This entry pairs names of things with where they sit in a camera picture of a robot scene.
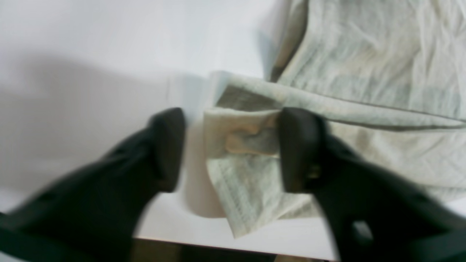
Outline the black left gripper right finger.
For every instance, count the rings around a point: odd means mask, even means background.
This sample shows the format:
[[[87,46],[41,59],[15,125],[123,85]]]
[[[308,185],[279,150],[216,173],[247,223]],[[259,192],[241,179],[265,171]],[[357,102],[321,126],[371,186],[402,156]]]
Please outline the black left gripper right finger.
[[[283,108],[279,144],[284,190],[317,200],[341,261],[465,261],[465,218],[359,157],[325,118]]]

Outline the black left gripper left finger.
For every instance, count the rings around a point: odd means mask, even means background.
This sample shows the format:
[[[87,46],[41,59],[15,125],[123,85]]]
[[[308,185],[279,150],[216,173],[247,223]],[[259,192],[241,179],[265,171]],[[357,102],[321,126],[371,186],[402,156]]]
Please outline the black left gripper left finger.
[[[1,215],[1,252],[29,262],[126,262],[147,204],[178,184],[185,116],[154,115],[108,154]]]

